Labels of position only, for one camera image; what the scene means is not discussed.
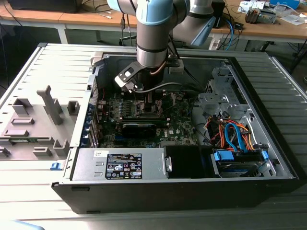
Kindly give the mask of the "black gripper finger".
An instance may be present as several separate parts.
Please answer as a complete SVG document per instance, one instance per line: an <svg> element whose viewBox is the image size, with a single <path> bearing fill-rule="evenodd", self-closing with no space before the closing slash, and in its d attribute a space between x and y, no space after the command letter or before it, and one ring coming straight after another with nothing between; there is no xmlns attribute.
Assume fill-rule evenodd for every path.
<svg viewBox="0 0 307 230"><path fill-rule="evenodd" d="M154 92L149 92L146 94L144 99L144 111L147 113L155 112Z"/></svg>

